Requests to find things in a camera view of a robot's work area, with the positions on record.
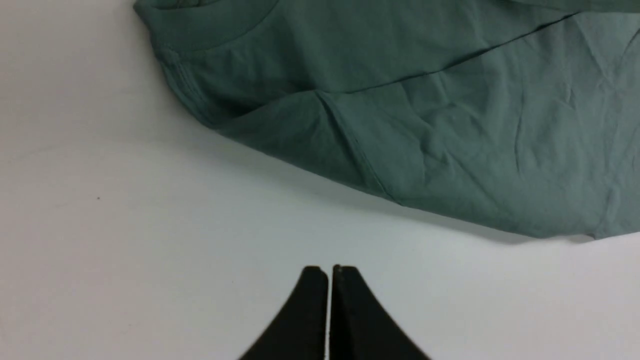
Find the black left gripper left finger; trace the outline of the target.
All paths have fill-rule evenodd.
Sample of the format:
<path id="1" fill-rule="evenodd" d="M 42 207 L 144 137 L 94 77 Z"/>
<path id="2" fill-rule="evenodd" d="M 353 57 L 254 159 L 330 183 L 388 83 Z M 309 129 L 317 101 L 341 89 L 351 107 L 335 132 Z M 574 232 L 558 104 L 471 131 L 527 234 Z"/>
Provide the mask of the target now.
<path id="1" fill-rule="evenodd" d="M 242 360 L 322 360 L 325 357 L 329 278 L 318 266 L 302 269 L 290 296 Z"/>

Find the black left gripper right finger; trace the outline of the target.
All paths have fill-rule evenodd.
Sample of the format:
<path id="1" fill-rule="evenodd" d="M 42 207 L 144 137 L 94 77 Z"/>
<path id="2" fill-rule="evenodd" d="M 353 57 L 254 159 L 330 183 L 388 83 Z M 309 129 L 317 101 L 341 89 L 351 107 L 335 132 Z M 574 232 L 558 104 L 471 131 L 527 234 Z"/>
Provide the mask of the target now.
<path id="1" fill-rule="evenodd" d="M 334 265 L 330 312 L 332 360 L 428 360 L 379 303 L 354 266 Z"/>

